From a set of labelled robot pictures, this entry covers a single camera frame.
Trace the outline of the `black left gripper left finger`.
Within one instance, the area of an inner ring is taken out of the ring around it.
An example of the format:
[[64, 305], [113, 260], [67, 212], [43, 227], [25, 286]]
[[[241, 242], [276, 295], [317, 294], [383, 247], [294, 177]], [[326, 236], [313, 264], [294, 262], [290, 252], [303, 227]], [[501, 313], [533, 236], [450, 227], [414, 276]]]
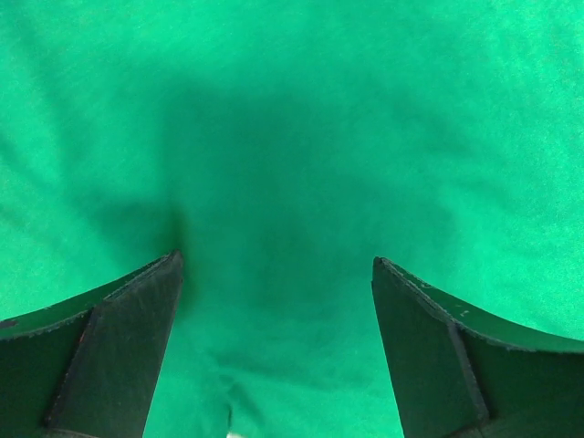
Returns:
[[141, 437], [183, 285], [174, 250], [1, 322], [4, 437]]

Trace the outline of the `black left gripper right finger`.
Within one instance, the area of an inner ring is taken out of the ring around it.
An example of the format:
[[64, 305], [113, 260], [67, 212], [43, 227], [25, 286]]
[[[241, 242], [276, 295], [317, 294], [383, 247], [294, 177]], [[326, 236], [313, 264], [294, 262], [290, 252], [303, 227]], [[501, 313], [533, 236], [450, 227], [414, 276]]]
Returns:
[[392, 261], [372, 295], [407, 437], [580, 437], [583, 344], [500, 318]]

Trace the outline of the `green t-shirt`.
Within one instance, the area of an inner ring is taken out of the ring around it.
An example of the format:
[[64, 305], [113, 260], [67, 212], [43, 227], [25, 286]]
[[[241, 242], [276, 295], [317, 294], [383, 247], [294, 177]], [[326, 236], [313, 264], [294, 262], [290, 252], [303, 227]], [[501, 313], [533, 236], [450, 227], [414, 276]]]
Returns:
[[377, 256], [583, 337], [580, 1], [4, 1], [1, 315], [172, 250], [149, 437], [398, 437]]

